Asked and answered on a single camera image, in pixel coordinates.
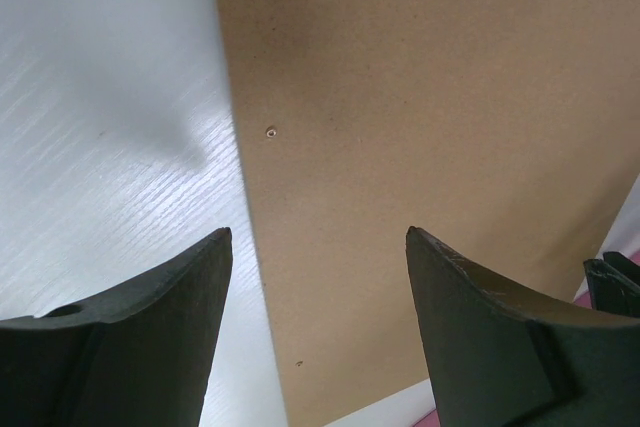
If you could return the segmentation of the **pink wooden picture frame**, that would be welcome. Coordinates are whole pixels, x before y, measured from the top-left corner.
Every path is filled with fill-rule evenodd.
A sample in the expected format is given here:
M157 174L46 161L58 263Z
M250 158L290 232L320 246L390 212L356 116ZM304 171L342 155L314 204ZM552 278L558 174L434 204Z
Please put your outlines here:
M442 425L638 425L638 326L527 317L470 264L417 247L407 263Z

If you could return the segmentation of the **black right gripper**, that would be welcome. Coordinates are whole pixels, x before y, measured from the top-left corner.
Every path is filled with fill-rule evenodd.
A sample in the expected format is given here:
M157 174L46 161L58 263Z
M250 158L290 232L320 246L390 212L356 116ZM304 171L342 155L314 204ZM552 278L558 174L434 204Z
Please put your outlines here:
M639 317L639 262L619 252L584 262L591 307L615 315Z

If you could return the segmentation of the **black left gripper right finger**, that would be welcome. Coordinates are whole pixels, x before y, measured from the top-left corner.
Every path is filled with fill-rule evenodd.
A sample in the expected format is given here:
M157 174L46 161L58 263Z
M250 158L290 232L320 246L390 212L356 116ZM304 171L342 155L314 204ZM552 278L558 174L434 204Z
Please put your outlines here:
M525 287L423 229L406 258L444 426L635 426L639 267L617 252L587 260L591 304Z

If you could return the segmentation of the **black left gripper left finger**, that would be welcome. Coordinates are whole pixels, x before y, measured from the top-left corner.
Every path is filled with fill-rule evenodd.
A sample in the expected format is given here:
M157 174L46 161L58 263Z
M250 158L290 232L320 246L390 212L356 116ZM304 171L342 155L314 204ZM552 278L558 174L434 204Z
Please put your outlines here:
M195 426L232 273L221 228L42 317L1 324L5 426Z

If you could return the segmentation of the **brown cardboard backing board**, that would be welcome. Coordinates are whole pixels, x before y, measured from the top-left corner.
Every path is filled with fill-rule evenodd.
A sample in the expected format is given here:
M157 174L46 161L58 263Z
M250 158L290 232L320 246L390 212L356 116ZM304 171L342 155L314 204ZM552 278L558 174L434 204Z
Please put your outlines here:
M427 376L423 228L572 297L639 173L639 0L218 0L288 422Z

